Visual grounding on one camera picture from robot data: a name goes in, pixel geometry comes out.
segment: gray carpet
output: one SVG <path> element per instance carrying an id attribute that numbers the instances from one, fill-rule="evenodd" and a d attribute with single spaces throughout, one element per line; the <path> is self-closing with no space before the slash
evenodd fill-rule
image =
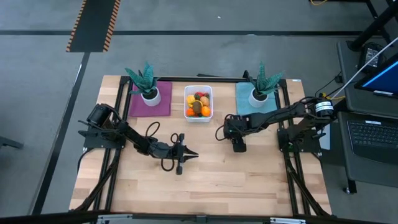
<path id="1" fill-rule="evenodd" d="M 0 1 L 1 29 L 71 29 L 81 1 Z M 385 3 L 375 3 L 383 10 Z M 365 4 L 286 1 L 123 0 L 117 30 L 363 30 L 372 17 Z M 396 35 L 396 22 L 388 31 Z M 339 71 L 336 43 L 350 38 L 253 36 L 114 36 L 106 54 L 91 54 L 65 142 L 44 206 L 45 213 L 68 209 L 85 119 L 95 105 L 103 75 L 123 75 L 124 67 L 155 65 L 159 76 L 197 73 L 241 77 L 266 64 L 269 74 L 302 79 L 306 95 Z M 0 136 L 25 142 L 22 150 L 0 150 L 0 217 L 28 212 L 45 161 L 75 81 L 83 54 L 67 54 L 68 36 L 0 36 Z M 338 85 L 332 83 L 325 91 Z M 398 189 L 358 184 L 346 195 L 342 167 L 325 165 L 332 211 L 344 218 L 394 223 Z M 135 221 L 147 223 L 153 221 Z"/>

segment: teal mat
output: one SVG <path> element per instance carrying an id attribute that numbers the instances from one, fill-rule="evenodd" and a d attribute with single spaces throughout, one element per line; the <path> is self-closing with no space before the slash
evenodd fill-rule
<path id="1" fill-rule="evenodd" d="M 275 94 L 270 93 L 268 100 L 260 108 L 252 107 L 249 104 L 249 95 L 253 89 L 253 84 L 248 82 L 241 82 L 236 84 L 236 111 L 238 115 L 246 115 L 249 113 L 268 113 L 277 109 Z"/>

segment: wooden tabletop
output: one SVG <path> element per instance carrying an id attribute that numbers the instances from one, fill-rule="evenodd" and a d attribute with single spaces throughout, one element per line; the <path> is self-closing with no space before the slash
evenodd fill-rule
<path id="1" fill-rule="evenodd" d="M 104 76 L 98 103 L 114 106 L 119 80 L 120 76 Z M 188 123 L 185 120 L 183 94 L 187 85 L 212 87 L 214 115 L 209 123 Z M 291 103 L 304 96 L 300 80 L 287 80 L 287 87 Z M 282 91 L 279 95 L 284 106 Z M 121 113 L 124 100 L 125 96 L 121 101 Z M 248 151 L 242 154 L 233 152 L 229 140 L 215 139 L 215 131 L 223 124 L 224 117 L 236 114 L 235 83 L 173 82 L 171 110 L 170 116 L 129 117 L 127 121 L 142 135 L 145 135 L 148 125 L 159 121 L 160 129 L 154 137 L 170 145 L 172 133 L 185 133 L 184 143 L 199 153 L 199 158 L 184 163 L 183 174 L 175 175 L 174 170 L 163 171 L 159 159 L 138 154 L 127 142 L 121 153 L 111 207 L 113 212 L 292 215 L 285 164 L 277 143 L 278 124 L 246 136 Z M 103 155 L 104 149 L 95 149 L 82 160 L 71 209 L 79 206 L 96 185 Z M 311 154 L 300 155 L 309 191 L 330 213 L 319 161 Z M 100 208 L 104 208 L 107 188 L 104 188 Z M 303 212 L 297 187 L 296 194 L 299 211 Z"/>

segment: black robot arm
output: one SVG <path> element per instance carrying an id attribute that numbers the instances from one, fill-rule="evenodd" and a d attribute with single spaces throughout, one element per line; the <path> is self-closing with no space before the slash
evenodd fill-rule
<path id="1" fill-rule="evenodd" d="M 158 141 L 153 138 L 152 135 L 141 136 L 137 131 L 129 126 L 127 121 L 124 121 L 118 114 L 118 112 L 107 104 L 97 104 L 90 115 L 87 117 L 87 122 L 79 121 L 89 126 L 89 131 L 79 131 L 81 135 L 87 138 L 92 134 L 98 135 L 99 138 L 110 142 L 120 142 L 123 139 L 131 141 L 134 148 L 138 153 L 145 156 L 152 156 L 156 159 L 170 159 L 173 162 L 171 169 L 165 169 L 162 165 L 163 170 L 171 171 L 174 168 L 174 160 L 177 160 L 177 175 L 182 174 L 182 163 L 189 159 L 198 157 L 198 154 L 189 150 L 183 145 L 184 134 L 173 134 L 171 141 L 174 143 L 173 146 L 169 146 L 164 142 Z M 160 127 L 159 122 L 152 123 L 148 129 L 153 125 L 158 124 L 156 131 Z"/>
<path id="2" fill-rule="evenodd" d="M 234 152 L 246 152 L 242 137 L 258 133 L 270 124 L 292 118 L 303 118 L 303 120 L 287 128 L 289 141 L 300 138 L 304 132 L 313 128 L 325 127 L 335 119 L 335 114 L 330 100 L 305 97 L 291 106 L 269 113 L 251 113 L 242 116 L 229 114 L 224 121 L 224 137 L 232 141 Z"/>

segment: white pot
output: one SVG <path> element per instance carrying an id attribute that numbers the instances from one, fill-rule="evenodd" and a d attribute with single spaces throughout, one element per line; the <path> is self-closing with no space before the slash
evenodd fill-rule
<path id="1" fill-rule="evenodd" d="M 255 97 L 253 96 L 253 91 L 254 91 L 254 88 L 250 92 L 249 103 L 250 103 L 251 106 L 253 106 L 255 108 L 259 108 L 262 105 L 264 105 L 264 103 L 266 103 L 266 101 L 268 100 L 268 95 L 267 95 L 267 98 L 265 100 L 261 100 L 260 101 L 260 100 L 255 99 Z"/>
<path id="2" fill-rule="evenodd" d="M 145 99 L 144 96 L 141 94 L 141 97 L 147 106 L 156 106 L 160 103 L 162 97 L 160 97 L 160 91 L 157 87 L 156 87 L 156 90 L 157 90 L 157 95 L 155 96 L 155 98 L 150 99 L 150 100 Z"/>

